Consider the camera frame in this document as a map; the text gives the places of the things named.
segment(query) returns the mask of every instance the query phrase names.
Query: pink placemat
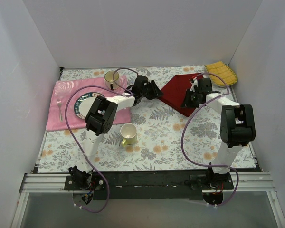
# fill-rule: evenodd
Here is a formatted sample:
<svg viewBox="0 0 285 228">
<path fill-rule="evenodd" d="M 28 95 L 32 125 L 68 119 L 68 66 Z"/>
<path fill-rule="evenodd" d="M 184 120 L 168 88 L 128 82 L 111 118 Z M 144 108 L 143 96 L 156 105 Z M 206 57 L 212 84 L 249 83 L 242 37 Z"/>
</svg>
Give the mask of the pink placemat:
<svg viewBox="0 0 285 228">
<path fill-rule="evenodd" d="M 127 77 L 125 75 L 120 76 L 119 84 L 123 87 L 127 87 Z M 52 94 L 51 105 L 49 108 L 48 119 L 47 119 L 47 131 L 58 131 L 58 130 L 65 130 L 67 129 L 66 120 L 65 120 L 65 109 L 67 101 L 69 100 L 70 96 L 79 88 L 84 86 L 102 86 L 106 88 L 104 78 L 90 78 L 90 79 L 81 79 L 81 80 L 72 80 L 72 81 L 57 81 L 54 87 L 54 91 Z M 99 89 L 99 88 L 86 88 L 77 93 L 75 95 L 68 107 L 67 111 L 67 120 L 70 124 L 71 129 L 75 128 L 85 128 L 86 123 L 83 119 L 80 119 L 76 116 L 74 112 L 74 104 L 76 100 L 82 96 L 83 94 L 89 92 L 96 92 L 101 93 L 105 97 L 112 97 L 116 96 L 116 94 L 110 93 L 109 91 Z M 118 88 L 116 90 L 118 93 L 122 93 L 123 89 Z M 61 100 L 61 113 L 63 117 L 63 121 L 61 122 L 59 119 L 59 108 L 57 106 L 57 99 Z M 126 124 L 131 122 L 131 113 L 130 109 L 123 109 L 116 113 L 115 119 L 113 124 Z"/>
</svg>

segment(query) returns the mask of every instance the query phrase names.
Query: gray wall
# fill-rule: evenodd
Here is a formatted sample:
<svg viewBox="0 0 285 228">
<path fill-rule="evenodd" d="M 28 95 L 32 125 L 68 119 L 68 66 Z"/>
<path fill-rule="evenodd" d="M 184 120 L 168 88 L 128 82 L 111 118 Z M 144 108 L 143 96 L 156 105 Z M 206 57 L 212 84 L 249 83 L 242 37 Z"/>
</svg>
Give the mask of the gray wall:
<svg viewBox="0 0 285 228">
<path fill-rule="evenodd" d="M 23 0 L 61 67 L 229 62 L 262 0 Z"/>
<path fill-rule="evenodd" d="M 0 228 L 38 156 L 59 68 L 22 0 L 0 0 Z"/>
<path fill-rule="evenodd" d="M 285 216 L 285 0 L 263 0 L 230 66 L 239 101 L 254 107 L 253 146 L 272 173 Z"/>
</svg>

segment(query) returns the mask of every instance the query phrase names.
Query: maroon cloth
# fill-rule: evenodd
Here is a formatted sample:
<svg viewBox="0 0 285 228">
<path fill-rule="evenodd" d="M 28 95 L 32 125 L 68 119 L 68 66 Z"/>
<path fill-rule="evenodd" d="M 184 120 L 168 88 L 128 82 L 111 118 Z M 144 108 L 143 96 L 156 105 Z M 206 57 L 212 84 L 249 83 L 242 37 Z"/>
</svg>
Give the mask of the maroon cloth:
<svg viewBox="0 0 285 228">
<path fill-rule="evenodd" d="M 181 108 L 181 104 L 183 103 L 186 95 L 187 89 L 190 89 L 192 84 L 190 79 L 198 75 L 197 74 L 189 74 L 189 75 L 176 75 L 174 76 L 162 89 L 163 96 L 159 99 L 183 114 L 184 116 L 190 116 L 195 108 Z"/>
</svg>

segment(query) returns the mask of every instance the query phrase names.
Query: mug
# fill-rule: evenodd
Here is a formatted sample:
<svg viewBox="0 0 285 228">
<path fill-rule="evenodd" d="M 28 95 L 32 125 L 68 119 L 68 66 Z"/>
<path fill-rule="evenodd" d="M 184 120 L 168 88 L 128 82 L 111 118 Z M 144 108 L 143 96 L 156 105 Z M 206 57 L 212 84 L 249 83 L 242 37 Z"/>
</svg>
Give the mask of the mug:
<svg viewBox="0 0 285 228">
<path fill-rule="evenodd" d="M 119 86 L 114 82 L 113 80 L 113 73 L 114 71 L 111 70 L 111 71 L 108 71 L 105 75 L 104 75 L 104 81 L 105 81 L 105 84 L 106 86 L 111 89 L 111 90 L 116 90 L 119 88 Z M 114 74 L 114 79 L 117 83 L 119 83 L 119 73 L 116 72 Z"/>
<path fill-rule="evenodd" d="M 132 123 L 124 124 L 120 129 L 120 134 L 123 137 L 122 146 L 135 144 L 137 140 L 137 129 Z"/>
</svg>

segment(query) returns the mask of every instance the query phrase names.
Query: yellow mug handle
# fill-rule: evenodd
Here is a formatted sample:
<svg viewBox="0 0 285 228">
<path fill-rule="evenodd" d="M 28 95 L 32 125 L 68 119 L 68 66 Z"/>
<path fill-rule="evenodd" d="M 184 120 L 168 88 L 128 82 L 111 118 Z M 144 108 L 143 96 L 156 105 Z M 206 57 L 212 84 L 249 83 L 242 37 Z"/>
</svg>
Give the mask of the yellow mug handle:
<svg viewBox="0 0 285 228">
<path fill-rule="evenodd" d="M 125 147 L 126 145 L 128 145 L 128 142 L 127 142 L 126 139 L 123 139 L 123 141 L 122 141 L 122 146 Z"/>
</svg>

